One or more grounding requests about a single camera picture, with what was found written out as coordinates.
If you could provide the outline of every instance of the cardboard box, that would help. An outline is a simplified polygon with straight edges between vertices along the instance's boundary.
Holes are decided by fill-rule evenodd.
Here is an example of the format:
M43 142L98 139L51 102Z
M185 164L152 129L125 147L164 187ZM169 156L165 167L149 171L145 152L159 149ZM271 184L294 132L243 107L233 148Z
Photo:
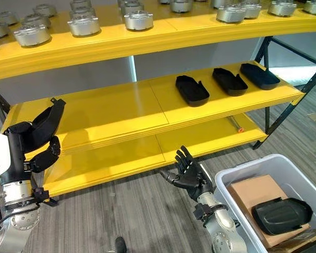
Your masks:
M309 229L268 250L269 253L292 253L316 241L316 229Z
M258 224L253 219L251 211L252 207L278 197L281 197L282 199L288 198L270 175L249 178L233 183L228 187L228 191L267 249L296 236L310 227L309 224L305 224L301 229L276 236L267 235L259 228Z

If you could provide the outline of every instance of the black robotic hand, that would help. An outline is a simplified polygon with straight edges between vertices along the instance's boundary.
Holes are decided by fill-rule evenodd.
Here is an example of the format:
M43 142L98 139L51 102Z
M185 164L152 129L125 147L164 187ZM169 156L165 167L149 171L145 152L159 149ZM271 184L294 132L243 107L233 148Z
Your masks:
M175 166L179 174L160 170L163 178L176 187L186 189L190 198L194 201L204 192L213 192L212 181L200 164L194 160L185 146L177 150Z

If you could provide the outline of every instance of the robot finger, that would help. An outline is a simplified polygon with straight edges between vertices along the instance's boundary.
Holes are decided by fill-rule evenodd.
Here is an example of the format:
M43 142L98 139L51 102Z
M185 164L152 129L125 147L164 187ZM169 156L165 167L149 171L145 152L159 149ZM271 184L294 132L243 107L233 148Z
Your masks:
M187 162L188 164L190 164L193 161L193 156L190 154L185 146L181 146L180 149L184 152Z
M177 155L179 155L184 167L187 168L190 164L188 163L184 153L181 152L180 150L177 150Z
M176 166L176 168L178 169L178 173L179 174L184 174L185 173L185 168L182 164L175 162L174 165Z

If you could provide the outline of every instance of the black object in bin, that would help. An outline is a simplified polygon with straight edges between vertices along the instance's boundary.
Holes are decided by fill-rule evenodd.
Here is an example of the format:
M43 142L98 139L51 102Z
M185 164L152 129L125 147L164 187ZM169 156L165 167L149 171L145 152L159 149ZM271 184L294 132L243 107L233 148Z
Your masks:
M272 90L278 86L280 79L278 79L267 68L261 69L259 66L250 63L241 64L240 71L244 74L252 83L263 90Z
M234 76L228 70L216 68L212 76L229 96L241 96L248 89L247 84L241 79L239 74Z
M302 228L310 222L313 211L304 201L277 198L252 207L252 215L267 235L280 235Z
M185 102L192 107L205 104L210 97L210 94L201 81L197 83L195 79L187 75L178 76L175 86Z

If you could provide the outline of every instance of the shelf board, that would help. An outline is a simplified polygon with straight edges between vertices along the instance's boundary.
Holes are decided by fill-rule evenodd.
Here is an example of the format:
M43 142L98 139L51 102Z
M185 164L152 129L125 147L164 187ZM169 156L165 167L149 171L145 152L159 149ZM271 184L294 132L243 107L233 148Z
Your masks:
M252 63L265 69L255 61L242 63ZM183 122L191 124L192 122L218 119L266 106L291 102L303 96L302 92L282 79L280 79L280 83L275 89L261 90L240 72L242 63L218 66L231 71L235 75L240 74L240 77L248 85L246 93L242 96L226 95L212 77L213 68L188 71L149 80L169 124L181 124ZM196 81L201 80L210 94L208 102L196 108L187 106L175 87L175 80L179 75L191 76Z
M245 132L224 118L60 157L45 171L44 188L53 197L165 166L181 145L200 156L266 137L245 114L235 119Z
M102 31L90 37L75 38L69 32L69 14L52 17L52 40L44 45L22 48L13 36L0 39L0 79L59 67L153 53L188 46L240 40L269 35L316 32L316 16L304 13L302 5L291 17L266 12L240 24L215 19L209 3L193 3L190 13L177 14L168 5L146 0L145 9L154 14L154 27L143 32L128 31L117 5L95 6Z
M239 73L241 63L222 66ZM61 155L84 152L108 145L164 133L182 127L235 115L254 109L298 100L303 93L281 80L273 90L260 90L242 74L248 85L243 96L227 96L212 78L213 68L181 74L202 80L210 93L207 104L192 108L181 98L175 87L178 75L170 75L114 85L101 89L61 95L67 104L56 135ZM40 99L14 105L2 131L22 121L32 121L51 105ZM26 155L27 159L47 146Z
M198 157L257 140L263 141L267 137L244 113L234 118L245 129L244 132L238 133L228 118L221 118L157 134L165 161L173 163L175 152L181 145L187 147L194 157Z

